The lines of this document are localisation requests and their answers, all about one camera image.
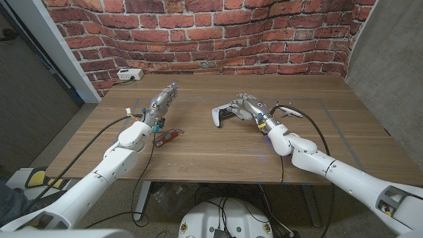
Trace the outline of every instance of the brick wall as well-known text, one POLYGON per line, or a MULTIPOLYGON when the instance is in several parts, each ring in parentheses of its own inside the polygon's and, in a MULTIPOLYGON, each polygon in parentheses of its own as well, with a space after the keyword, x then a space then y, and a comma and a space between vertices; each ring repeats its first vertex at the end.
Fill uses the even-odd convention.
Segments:
POLYGON ((100 96, 117 71, 331 74, 375 0, 43 0, 100 96))

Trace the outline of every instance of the wooden table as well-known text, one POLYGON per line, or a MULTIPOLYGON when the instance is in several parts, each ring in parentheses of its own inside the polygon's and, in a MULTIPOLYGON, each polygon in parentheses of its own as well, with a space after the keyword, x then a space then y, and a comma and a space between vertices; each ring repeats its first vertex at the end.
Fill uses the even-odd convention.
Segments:
MULTIPOLYGON (((57 176, 101 128, 125 116, 125 108, 141 114, 151 98, 172 82, 179 86, 178 97, 165 116, 162 131, 182 128, 185 133, 155 148, 143 180, 278 184, 283 176, 284 184, 328 184, 323 177, 295 168, 290 157, 283 158, 282 175, 280 157, 254 121, 233 116, 223 120, 222 128, 214 126, 213 108, 227 104, 238 93, 250 93, 268 106, 279 99, 308 113, 320 127, 334 158, 380 179, 423 185, 423 174, 417 166, 345 82, 320 75, 145 75, 130 85, 114 86, 48 167, 47 175, 57 176)), ((311 139, 325 150, 306 118, 280 115, 282 111, 278 110, 275 116, 289 132, 311 139)), ((128 119, 107 129, 65 177, 79 179, 89 173, 118 133, 133 122, 128 119)), ((151 146, 149 143, 136 167, 123 179, 139 178, 151 146)))

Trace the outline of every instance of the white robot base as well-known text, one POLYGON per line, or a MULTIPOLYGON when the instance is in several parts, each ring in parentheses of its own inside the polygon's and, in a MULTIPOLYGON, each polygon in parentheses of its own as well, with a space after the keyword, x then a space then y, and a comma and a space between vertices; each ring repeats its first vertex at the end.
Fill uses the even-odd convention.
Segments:
POLYGON ((232 237, 273 238, 270 222, 259 209, 243 200, 226 197, 212 198, 192 208, 180 223, 178 238, 231 237, 224 232, 221 208, 232 237))

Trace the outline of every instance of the yellow object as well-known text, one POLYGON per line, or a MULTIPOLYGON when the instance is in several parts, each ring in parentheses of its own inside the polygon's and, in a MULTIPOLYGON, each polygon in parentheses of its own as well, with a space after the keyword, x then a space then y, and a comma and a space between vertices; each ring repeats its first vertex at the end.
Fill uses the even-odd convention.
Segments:
POLYGON ((45 171, 37 171, 35 172, 28 181, 28 184, 26 185, 27 188, 33 187, 33 186, 41 186, 44 183, 44 177, 46 176, 45 171))
MULTIPOLYGON (((52 182, 54 181, 54 179, 50 179, 48 182, 47 182, 47 185, 50 185, 52 182)), ((57 189, 59 189, 59 186, 60 186, 60 184, 63 182, 63 179, 59 179, 54 185, 53 185, 53 187, 54 188, 57 188, 57 189)))

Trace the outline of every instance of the gray wall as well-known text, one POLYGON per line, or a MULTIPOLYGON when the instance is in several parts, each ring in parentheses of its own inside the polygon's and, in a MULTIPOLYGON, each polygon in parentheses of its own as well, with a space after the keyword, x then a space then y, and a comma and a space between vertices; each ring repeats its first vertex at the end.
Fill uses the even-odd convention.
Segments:
POLYGON ((348 74, 349 86, 423 171, 423 1, 379 1, 348 74))

